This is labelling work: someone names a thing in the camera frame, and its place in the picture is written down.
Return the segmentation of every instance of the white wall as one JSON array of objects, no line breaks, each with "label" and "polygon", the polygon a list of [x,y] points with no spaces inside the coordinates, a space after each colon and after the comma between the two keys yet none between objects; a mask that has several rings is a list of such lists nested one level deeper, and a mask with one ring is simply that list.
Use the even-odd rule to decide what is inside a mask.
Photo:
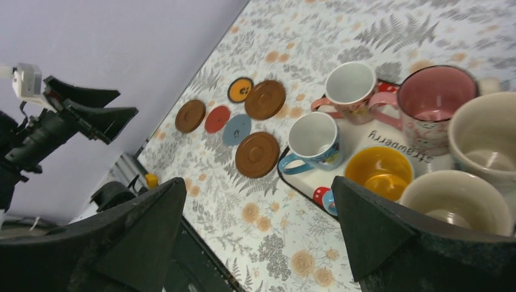
[{"label": "white wall", "polygon": [[[17,185],[9,213],[59,223],[76,216],[122,151],[134,153],[156,128],[246,2],[2,1],[0,63],[37,64],[44,77],[118,89],[109,106],[140,111],[109,146],[78,134],[55,151],[42,175]],[[0,96],[0,110],[21,122],[10,80],[0,80]]]}]

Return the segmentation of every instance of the floral tablecloth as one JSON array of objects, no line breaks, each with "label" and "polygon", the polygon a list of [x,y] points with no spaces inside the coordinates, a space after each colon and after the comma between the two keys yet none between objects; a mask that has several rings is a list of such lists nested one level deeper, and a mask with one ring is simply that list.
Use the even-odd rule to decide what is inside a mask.
[{"label": "floral tablecloth", "polygon": [[241,76],[255,84],[279,80],[287,101],[273,118],[253,121],[287,146],[287,133],[324,93],[326,75],[341,63],[366,60],[380,78],[401,82],[432,64],[452,64],[477,77],[516,77],[514,0],[253,0],[176,106],[139,160],[161,181],[187,182],[184,216],[246,291],[360,290],[353,283],[338,222],[291,190],[275,170],[248,179],[235,167],[237,147],[222,132],[174,127],[179,108],[202,100],[209,112],[227,105]]}]

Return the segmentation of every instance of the mug handle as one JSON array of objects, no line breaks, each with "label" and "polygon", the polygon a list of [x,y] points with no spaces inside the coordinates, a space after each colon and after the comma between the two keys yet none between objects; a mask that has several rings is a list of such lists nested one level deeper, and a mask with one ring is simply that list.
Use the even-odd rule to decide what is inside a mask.
[{"label": "mug handle", "polygon": [[[321,105],[333,105],[333,103],[329,99],[327,99],[326,97],[322,97],[322,98],[312,102],[312,105],[310,106],[310,109],[312,111],[317,111]],[[334,111],[332,113],[327,113],[327,114],[332,116],[332,118],[334,118],[334,119],[343,119],[344,118],[342,116],[342,114],[337,112],[337,111]]]},{"label": "mug handle", "polygon": [[307,172],[313,169],[313,166],[307,163],[288,169],[287,165],[296,160],[301,160],[301,158],[299,158],[299,156],[295,155],[294,153],[286,155],[278,163],[279,171],[285,175],[298,175],[302,172]]},{"label": "mug handle", "polygon": [[500,79],[496,77],[481,78],[476,84],[478,85],[479,96],[486,96],[501,91]]},{"label": "mug handle", "polygon": [[401,118],[396,119],[395,117],[391,117],[387,114],[384,114],[378,108],[379,105],[390,105],[396,110],[399,110],[398,102],[396,101],[396,94],[392,92],[380,92],[376,93],[371,97],[369,101],[369,112],[371,115],[381,121],[382,123],[386,123],[387,125],[391,125],[398,130],[402,130],[402,120]]}]

